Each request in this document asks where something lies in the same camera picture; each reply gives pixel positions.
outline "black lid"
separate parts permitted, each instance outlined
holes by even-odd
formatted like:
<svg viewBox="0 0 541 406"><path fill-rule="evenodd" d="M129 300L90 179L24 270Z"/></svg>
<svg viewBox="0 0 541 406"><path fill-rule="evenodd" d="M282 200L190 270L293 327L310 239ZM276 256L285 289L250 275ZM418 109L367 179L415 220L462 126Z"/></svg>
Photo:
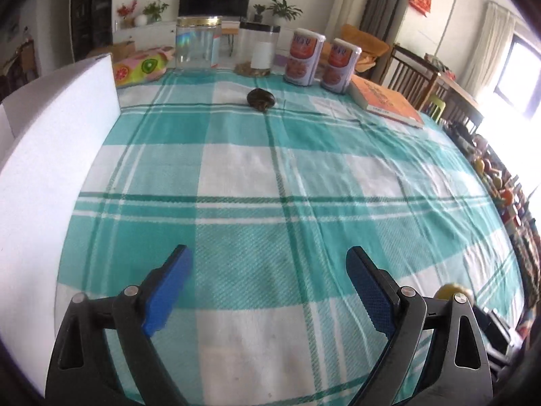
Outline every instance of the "black lid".
<svg viewBox="0 0 541 406"><path fill-rule="evenodd" d="M269 24L250 23L249 21L241 21L239 29L256 30L259 32L279 33L280 26L269 26Z"/></svg>

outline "orange book cover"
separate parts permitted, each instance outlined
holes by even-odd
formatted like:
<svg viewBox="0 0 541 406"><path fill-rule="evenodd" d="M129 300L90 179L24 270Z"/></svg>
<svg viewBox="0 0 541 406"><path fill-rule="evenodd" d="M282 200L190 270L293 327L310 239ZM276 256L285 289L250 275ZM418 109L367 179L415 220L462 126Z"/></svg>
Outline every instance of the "orange book cover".
<svg viewBox="0 0 541 406"><path fill-rule="evenodd" d="M398 91L384 88L357 75L351 77L350 96L359 107L413 127L422 128L423 119Z"/></svg>

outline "green stool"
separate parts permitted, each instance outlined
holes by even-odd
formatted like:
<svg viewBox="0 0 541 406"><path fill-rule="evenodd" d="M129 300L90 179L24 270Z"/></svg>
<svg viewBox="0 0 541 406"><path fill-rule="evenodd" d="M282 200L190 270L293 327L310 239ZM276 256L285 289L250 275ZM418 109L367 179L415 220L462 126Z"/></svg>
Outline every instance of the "green stool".
<svg viewBox="0 0 541 406"><path fill-rule="evenodd" d="M438 123L440 117L442 116L443 110L445 109L445 102L432 93L428 97L427 104L430 105L428 115L432 120L434 120L434 122Z"/></svg>

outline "plaid tablecloth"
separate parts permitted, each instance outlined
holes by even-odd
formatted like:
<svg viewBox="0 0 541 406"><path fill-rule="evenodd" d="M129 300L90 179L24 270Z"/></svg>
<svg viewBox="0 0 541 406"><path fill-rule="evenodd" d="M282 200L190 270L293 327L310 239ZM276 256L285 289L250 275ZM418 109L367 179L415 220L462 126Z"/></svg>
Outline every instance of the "plaid tablecloth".
<svg viewBox="0 0 541 406"><path fill-rule="evenodd" d="M246 103L255 86L277 99L266 114ZM432 296L464 284L517 322L524 297L507 234L428 119L415 129L318 86L227 70L167 73L118 95L122 114L64 244L56 323L75 292L116 295L188 245L193 275L152 341L192 404L347 404L386 343L345 272L355 245L400 285Z"/></svg>

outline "window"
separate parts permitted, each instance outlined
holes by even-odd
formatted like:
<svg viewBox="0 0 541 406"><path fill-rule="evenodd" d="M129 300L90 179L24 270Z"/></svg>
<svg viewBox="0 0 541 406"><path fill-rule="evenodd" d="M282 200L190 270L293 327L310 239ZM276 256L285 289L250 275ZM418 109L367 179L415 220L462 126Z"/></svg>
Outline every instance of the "window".
<svg viewBox="0 0 541 406"><path fill-rule="evenodd" d="M539 107L541 54L516 35L494 92L527 118Z"/></svg>

